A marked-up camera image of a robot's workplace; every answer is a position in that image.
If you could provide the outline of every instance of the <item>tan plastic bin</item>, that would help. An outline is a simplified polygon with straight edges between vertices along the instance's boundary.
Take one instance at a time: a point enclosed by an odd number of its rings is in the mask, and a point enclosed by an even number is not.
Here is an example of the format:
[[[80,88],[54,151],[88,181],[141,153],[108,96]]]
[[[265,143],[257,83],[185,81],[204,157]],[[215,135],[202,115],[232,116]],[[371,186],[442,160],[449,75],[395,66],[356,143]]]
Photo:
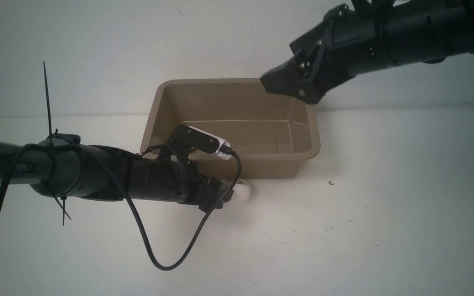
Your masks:
[[[156,91],[140,151],[165,143],[179,123],[226,139],[242,159],[244,179],[293,178],[321,148],[314,108],[293,97],[267,93],[258,79],[163,83]],[[190,159],[207,176],[235,177],[233,159],[223,161],[198,150]]]

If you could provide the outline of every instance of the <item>white table surface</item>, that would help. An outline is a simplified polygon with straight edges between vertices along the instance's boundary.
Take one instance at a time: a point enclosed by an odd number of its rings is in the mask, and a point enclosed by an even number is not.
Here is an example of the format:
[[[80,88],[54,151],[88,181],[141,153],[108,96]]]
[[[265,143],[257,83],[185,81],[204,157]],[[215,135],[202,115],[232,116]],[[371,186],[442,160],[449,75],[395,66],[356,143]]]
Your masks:
[[[53,118],[86,144],[137,151],[146,116]],[[0,217],[0,295],[474,294],[474,109],[318,113],[322,151],[291,180],[209,218],[184,264],[150,263],[124,202],[56,203],[13,185]],[[45,138],[45,118],[0,119],[0,140]],[[174,262],[202,213],[136,201]]]

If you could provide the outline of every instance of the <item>black robotic arm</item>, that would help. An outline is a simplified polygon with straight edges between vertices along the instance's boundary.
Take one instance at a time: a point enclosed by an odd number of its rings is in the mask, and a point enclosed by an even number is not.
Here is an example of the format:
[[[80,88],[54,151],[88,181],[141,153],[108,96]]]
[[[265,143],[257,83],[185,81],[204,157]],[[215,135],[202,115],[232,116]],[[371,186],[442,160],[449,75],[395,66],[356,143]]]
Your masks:
[[[290,44],[294,54],[261,76],[267,92],[317,104],[358,74],[474,53],[474,0],[352,0]]]

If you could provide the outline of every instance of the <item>black bracket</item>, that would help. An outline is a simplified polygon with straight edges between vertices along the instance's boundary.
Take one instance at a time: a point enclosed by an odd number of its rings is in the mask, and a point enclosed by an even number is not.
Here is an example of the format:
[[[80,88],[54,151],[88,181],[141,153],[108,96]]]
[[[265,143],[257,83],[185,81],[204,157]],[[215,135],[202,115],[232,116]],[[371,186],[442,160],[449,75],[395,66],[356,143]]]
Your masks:
[[[211,154],[215,153],[220,146],[217,138],[184,124],[177,125],[166,144],[171,146],[182,159],[188,159],[193,148]],[[160,149],[158,159],[171,159],[172,155],[173,152],[170,149]]]

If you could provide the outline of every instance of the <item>white wall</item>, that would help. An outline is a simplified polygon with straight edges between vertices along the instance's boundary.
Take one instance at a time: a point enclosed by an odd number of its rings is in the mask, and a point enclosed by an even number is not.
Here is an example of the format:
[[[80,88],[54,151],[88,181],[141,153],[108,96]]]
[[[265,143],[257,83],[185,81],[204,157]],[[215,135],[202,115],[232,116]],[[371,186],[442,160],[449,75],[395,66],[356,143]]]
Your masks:
[[[259,77],[340,0],[0,0],[0,117],[148,114],[169,79]],[[474,106],[474,55],[362,75],[322,109]]]
[[[83,143],[136,151],[146,116],[54,118]],[[292,180],[255,180],[217,210],[183,266],[154,268],[124,202],[55,202],[11,186],[0,218],[0,295],[474,294],[474,109],[318,113],[322,151]],[[46,136],[0,119],[0,140]],[[202,213],[139,201],[163,263]]]

